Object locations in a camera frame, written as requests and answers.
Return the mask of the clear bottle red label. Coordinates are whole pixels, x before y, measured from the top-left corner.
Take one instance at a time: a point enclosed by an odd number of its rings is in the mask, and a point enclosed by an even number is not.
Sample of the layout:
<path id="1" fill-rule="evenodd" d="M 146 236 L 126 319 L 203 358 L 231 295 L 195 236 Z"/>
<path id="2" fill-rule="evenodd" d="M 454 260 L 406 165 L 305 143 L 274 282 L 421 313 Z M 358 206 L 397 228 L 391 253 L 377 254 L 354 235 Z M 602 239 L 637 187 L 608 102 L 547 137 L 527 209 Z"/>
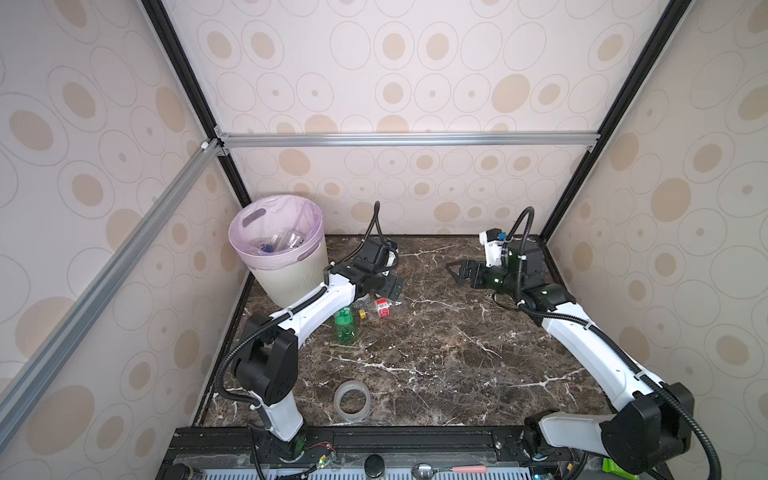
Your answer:
<path id="1" fill-rule="evenodd" d="M 392 301 L 366 295 L 356 300 L 351 309 L 359 319 L 363 320 L 392 319 L 405 315 L 408 304 L 405 301 Z"/>

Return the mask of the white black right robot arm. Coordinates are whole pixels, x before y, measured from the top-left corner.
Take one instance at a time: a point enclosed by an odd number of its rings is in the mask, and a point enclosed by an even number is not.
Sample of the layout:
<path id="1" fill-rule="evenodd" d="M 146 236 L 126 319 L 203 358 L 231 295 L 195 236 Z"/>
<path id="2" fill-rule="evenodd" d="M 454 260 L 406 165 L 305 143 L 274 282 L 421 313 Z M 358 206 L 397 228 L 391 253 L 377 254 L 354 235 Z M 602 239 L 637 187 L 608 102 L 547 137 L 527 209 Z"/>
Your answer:
<path id="1" fill-rule="evenodd" d="M 572 449 L 607 458 L 629 474 L 659 479 L 657 466 L 688 452 L 697 441 L 709 478 L 721 478 L 714 444 L 693 417 L 693 394 L 643 367 L 591 320 L 565 286 L 546 281 L 545 249 L 530 239 L 534 215 L 528 206 L 508 231 L 482 232 L 484 260 L 454 261 L 446 269 L 458 285 L 509 298 L 509 310 L 527 315 L 567 348 L 614 411 L 585 415 L 545 410 L 527 417 L 521 434 L 526 457 L 543 461 L 559 449 Z"/>

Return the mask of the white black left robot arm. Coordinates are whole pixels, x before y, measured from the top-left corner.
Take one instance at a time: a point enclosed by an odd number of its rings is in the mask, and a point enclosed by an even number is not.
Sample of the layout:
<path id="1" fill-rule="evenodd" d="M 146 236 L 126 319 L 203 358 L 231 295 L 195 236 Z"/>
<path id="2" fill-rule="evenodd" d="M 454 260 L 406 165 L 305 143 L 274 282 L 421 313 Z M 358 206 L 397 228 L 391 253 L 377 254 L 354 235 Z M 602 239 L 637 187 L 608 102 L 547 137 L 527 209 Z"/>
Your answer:
<path id="1" fill-rule="evenodd" d="M 293 387 L 299 373 L 299 349 L 333 314 L 371 294 L 399 299 L 404 279 L 393 270 L 399 263 L 397 244 L 384 236 L 380 203 L 360 244 L 339 262 L 322 270 L 317 287 L 294 304 L 269 316 L 248 319 L 240 343 L 222 360 L 213 385 L 220 397 L 254 408 L 266 433 L 289 460 L 303 454 L 304 419 Z"/>

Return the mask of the crushed bottle pink label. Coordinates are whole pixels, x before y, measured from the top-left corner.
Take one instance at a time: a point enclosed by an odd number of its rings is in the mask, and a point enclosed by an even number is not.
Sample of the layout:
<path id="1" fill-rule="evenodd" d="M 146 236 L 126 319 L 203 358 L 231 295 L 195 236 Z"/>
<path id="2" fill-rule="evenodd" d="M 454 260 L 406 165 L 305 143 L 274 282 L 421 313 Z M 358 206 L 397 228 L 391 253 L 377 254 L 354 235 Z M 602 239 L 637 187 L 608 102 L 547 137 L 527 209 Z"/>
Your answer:
<path id="1" fill-rule="evenodd" d="M 265 253 L 279 253 L 300 247 L 304 236 L 295 229 L 286 229 L 273 234 L 270 238 L 256 241 L 256 246 Z"/>

